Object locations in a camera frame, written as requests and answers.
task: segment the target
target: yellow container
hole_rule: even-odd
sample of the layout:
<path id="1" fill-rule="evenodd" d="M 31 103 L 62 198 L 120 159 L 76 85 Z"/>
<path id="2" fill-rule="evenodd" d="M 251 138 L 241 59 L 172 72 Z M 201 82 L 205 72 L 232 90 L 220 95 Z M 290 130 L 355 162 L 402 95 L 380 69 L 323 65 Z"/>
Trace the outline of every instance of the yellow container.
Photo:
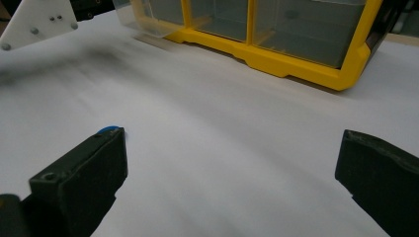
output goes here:
<path id="1" fill-rule="evenodd" d="M 257 70 L 295 76 L 338 91 L 357 82 L 403 5 L 403 1 L 391 0 L 114 3 L 120 17 L 122 8 L 130 6 L 133 14 L 128 22 L 136 22 L 150 35 L 205 45 L 243 59 Z"/>

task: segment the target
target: white table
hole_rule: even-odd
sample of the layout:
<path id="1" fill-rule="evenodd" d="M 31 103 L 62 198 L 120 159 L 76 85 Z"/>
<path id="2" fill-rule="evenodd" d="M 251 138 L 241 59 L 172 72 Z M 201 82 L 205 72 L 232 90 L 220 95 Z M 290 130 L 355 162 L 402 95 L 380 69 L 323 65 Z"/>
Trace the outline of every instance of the white table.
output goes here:
<path id="1" fill-rule="evenodd" d="M 115 124 L 129 175 L 94 236 L 386 236 L 335 166 L 346 128 L 419 155 L 419 47 L 384 42 L 337 93 L 135 36 L 113 12 L 0 52 L 1 194 L 26 197 L 31 176 Z"/>

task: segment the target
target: screw hole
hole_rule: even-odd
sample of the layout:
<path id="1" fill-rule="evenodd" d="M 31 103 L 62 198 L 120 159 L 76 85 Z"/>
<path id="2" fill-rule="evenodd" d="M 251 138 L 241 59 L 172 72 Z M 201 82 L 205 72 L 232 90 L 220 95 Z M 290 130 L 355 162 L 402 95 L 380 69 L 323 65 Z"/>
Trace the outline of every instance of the screw hole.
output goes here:
<path id="1" fill-rule="evenodd" d="M 54 180 L 54 179 L 56 178 L 56 174 L 54 174 L 54 173 L 47 173 L 47 174 L 44 174 L 44 175 L 42 176 L 42 178 L 43 178 L 44 180 L 51 181 L 51 180 Z"/>

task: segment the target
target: white tabletop surface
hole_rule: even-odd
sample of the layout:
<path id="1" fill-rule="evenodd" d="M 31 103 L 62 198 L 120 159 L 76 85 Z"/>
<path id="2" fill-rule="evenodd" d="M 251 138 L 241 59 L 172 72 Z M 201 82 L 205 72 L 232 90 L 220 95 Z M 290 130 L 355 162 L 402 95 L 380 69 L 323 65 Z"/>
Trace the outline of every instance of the white tabletop surface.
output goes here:
<path id="1" fill-rule="evenodd" d="M 93 236 L 386 236 L 335 166 L 344 129 L 419 155 L 418 62 L 419 47 L 384 42 L 337 93 L 108 13 L 0 52 L 0 194 L 26 197 L 31 176 L 119 125 L 129 175 Z"/>

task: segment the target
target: white plastic part with holes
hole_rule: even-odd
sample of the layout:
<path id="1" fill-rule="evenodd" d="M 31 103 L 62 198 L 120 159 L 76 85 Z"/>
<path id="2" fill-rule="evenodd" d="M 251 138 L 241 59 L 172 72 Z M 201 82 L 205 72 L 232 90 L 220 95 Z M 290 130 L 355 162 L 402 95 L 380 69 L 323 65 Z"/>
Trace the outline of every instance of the white plastic part with holes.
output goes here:
<path id="1" fill-rule="evenodd" d="M 69 0 L 23 0 L 0 38 L 0 48 L 12 50 L 76 29 Z"/>

